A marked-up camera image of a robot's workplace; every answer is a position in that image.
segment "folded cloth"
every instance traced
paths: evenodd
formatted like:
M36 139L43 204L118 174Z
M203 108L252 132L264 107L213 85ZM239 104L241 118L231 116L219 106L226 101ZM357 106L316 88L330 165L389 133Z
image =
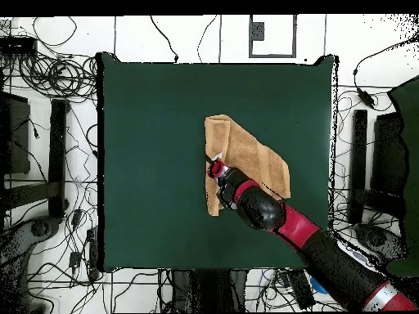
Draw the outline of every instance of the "folded cloth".
M221 152L220 159L227 166L239 168L277 200L291 197L290 174L286 162L227 115L205 118L205 152L210 158ZM215 180L206 174L208 168L207 163L205 191L208 213L218 216L223 206L216 195L218 187Z

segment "power cord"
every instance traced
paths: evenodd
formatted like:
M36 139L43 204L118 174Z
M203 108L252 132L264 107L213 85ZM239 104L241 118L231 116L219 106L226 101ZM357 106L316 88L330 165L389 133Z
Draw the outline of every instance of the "power cord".
M155 26L155 28L157 29L157 31L161 34L161 36L163 36L166 39L167 43L169 44L170 51L172 51L172 53L174 54L174 62L177 63L178 62L178 59L179 59L179 56L173 50L172 44L170 43L169 39L167 38L166 35L163 34L163 32L159 29L159 27L157 26L157 24L154 22L153 16L150 16L150 19L151 19L151 23L153 23L153 25Z
M209 28L209 26L211 24L213 24L213 22L215 21L215 18L217 18L218 15L215 15L215 17L208 23L208 25L205 27L204 33L202 33L202 36L200 37L200 42L198 43L198 47L196 48L196 52L198 53L198 57L200 58L200 43L202 42L202 39L205 36L206 30Z
M358 68L361 65L361 63L363 61L365 61L366 59L372 58L373 56L377 56L378 54L381 54L382 52L388 51L390 49L394 49L396 47L402 47L402 46L404 46L407 43L416 43L416 42L419 42L419 37L417 37L418 35L419 35L419 30L411 38L409 38L409 39L407 39L405 41L402 41L401 43L396 43L396 44L393 44L391 46L388 46L387 48L384 48L384 49L382 49L381 51L379 51L377 53L373 53L370 56L366 56L365 58L361 59L359 63L357 63L357 66L355 67L355 70L354 70L354 85L357 88L357 93L358 93L359 98L363 101L363 103L365 105L367 105L368 107L372 108L373 110L376 110L374 108L374 106L376 105L376 103L372 99L371 95L368 92L362 90L357 85L356 75L358 73Z

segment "wire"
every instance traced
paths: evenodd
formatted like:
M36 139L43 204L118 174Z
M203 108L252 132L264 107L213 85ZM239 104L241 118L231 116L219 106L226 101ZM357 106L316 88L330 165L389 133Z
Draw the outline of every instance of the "wire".
M67 43L67 42L69 42L72 38L73 38L73 36L74 36L74 34L75 34L75 32L76 32L76 30L77 30L77 24L75 23L75 21L73 20L73 18L71 18L70 16L68 16L69 17L69 19L73 22L73 24L74 24L74 30L73 30L73 32L71 33L71 35L66 39L66 40L64 40L63 42L61 42L61 43L55 43L55 44L53 44L53 43L46 43L45 41L43 41L40 37L39 37L39 35L38 35L38 33L37 33L37 31L36 31L36 28L35 28L35 24L36 24L36 22L37 22L37 20L39 19L39 18L42 18L42 17L36 17L35 19L34 19L34 22L32 23L32 27L33 27L33 29L34 29L34 33L35 33L35 35L36 35L36 37L38 38L38 40L39 40L39 42L40 43L42 43L45 47L58 47L58 46L61 46L61 45L63 45L64 43Z
M97 123L96 124L93 124L87 131L86 131L86 141L88 142L88 144L90 145L90 146L92 146L92 147L95 147L95 148L97 148L97 146L96 145L93 145L90 141L89 141L89 139L88 139L88 133L90 132L90 130L92 130L94 127L96 127L97 126Z
M167 43L169 44L170 51L172 51L172 53L174 54L174 62L177 63L179 57L178 57L178 54L173 50L172 44L170 43L169 39L167 38L166 35L163 34L163 32L159 29L159 27L157 26L157 24L154 22L153 16L150 16L150 19L151 19L151 23L153 23L153 25L155 26L155 28L157 29L157 31L161 34L161 36L163 36L166 39Z
M198 47L196 48L196 52L198 53L198 57L200 58L200 43L202 42L202 39L205 36L206 30L208 29L208 27L213 24L213 22L215 21L215 19L217 18L218 15L215 15L215 17L208 23L208 25L205 27L204 33L202 33L202 36L200 37L200 42L198 43Z
M402 42L400 42L400 43L395 43L395 44L392 44L391 46L388 46L387 48L384 48L384 49L382 49L381 51L379 51L379 52L377 52L377 53L373 53L373 54L371 54L371 55L369 55L369 56L366 56L365 58L363 58L363 59L361 59L360 60L360 62L359 63L357 63L357 66L355 67L355 70L354 70L354 85L355 85L355 87L358 89L358 85L357 85L357 82L356 82L356 75L357 75L357 73L358 73L358 67L366 60L366 59L369 59L369 58L372 58L373 56L377 56L378 54L381 54L382 52L385 52L385 51L388 51L389 49L391 49L391 48L396 48L397 46L400 46L400 47L402 47L404 44L406 44L406 43L414 43L414 42L417 42L418 41L418 39L417 39L417 35L419 34L419 30L411 37L411 38L408 38L407 40L404 40L404 41L402 41Z
M158 272L156 272L156 273L138 273L138 274L136 274L132 279L131 279L131 282L129 283L129 285L128 285L128 287L122 292L122 293L120 293L120 294L118 294L118 295L116 295L115 296L115 298L114 298L114 309L113 309L113 311L111 311L112 312L112 314L114 314L115 312L116 312L116 299L118 298L118 297L120 297L120 296L122 296L122 295L124 295L128 290L129 290L129 288L131 288L131 285L133 285L133 282L135 281L135 279L138 277L138 276L156 276L157 275L157 273Z
M384 111L384 110L388 110L390 108L390 106L384 110L378 110L374 107L374 105L376 105L376 103L374 102L374 100L371 98L371 96L363 91L358 85L357 85L357 81L356 81L356 75L358 74L358 68L361 65L361 63L363 63L363 61L365 61L366 59L372 58L373 56L377 56L378 54L381 54L382 52L388 51L390 49L395 49L396 47L402 47L404 46L406 43L414 43L414 42L418 42L419 38L417 38L417 35L419 34L419 30L409 39L404 40L400 43L395 43L391 46L388 46L387 48L382 49L381 51L377 52L377 53L373 53L369 56L366 56L365 58L361 59L359 63L357 63L355 70L354 70L354 85L357 88L357 93L358 95L363 99L363 102L368 105L369 107L371 107L374 110L377 111Z
M28 291L28 295L31 296L32 298L38 298L40 300L49 302L52 305L51 311L49 312L49 314L52 314L52 312L54 311L54 307L55 307L54 302L52 300L50 300L49 298L41 298L40 296L33 295L29 291Z

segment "towel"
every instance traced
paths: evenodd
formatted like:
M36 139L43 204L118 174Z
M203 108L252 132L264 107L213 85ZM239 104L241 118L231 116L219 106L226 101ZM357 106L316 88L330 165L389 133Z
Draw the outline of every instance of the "towel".
M277 200L291 197L290 174L286 162L225 114L205 118L205 153L213 158L220 152L220 159L227 166L239 168L272 197ZM216 195L218 187L215 180L206 174L208 168L209 164L206 163L208 213L218 216L223 206Z

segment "black device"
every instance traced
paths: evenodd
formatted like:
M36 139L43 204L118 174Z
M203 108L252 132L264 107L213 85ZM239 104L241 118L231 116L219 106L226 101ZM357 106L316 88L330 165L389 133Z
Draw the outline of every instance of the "black device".
M39 242L53 237L59 220L32 218L0 234L0 312L31 313L28 296L28 263Z
M36 56L38 40L36 38L21 36L0 37L0 57L7 59L20 59Z
M99 279L100 272L97 269L98 244L97 244L97 227L88 230L87 242L88 249L88 279L93 282Z
M292 290L294 291L295 301L300 309L307 309L316 304L309 280L304 270L294 270L288 272Z
M401 194L394 194L403 190L405 175L405 158L400 152L401 140L397 132L400 124L393 123L392 127L385 126L394 122L397 116L388 114L380 117L377 125L376 140L374 141L374 160L372 166L372 186L365 189L365 166L367 153L367 111L355 110L352 126L352 148L350 154L348 212L349 224L359 224L363 221L363 207L368 206L377 212L387 213L398 219L403 219L406 213L404 199ZM386 129L393 128L394 132L387 134Z
M29 115L28 99L22 96L0 92L0 118L2 134L7 141L6 173L28 173L30 162L28 156L29 143Z
M244 312L247 270L173 270L173 307L178 312Z
M374 124L374 153L372 158L371 188L395 196L403 196L407 175L407 153L400 136L402 116L397 113L380 114Z
M381 263L404 258L407 253L402 239L393 232L371 224L358 224L354 228L357 240L380 256Z
M365 189L365 161L367 153L367 111L355 110L352 119L352 150L350 151L348 223L363 220L363 205L355 199L357 189Z

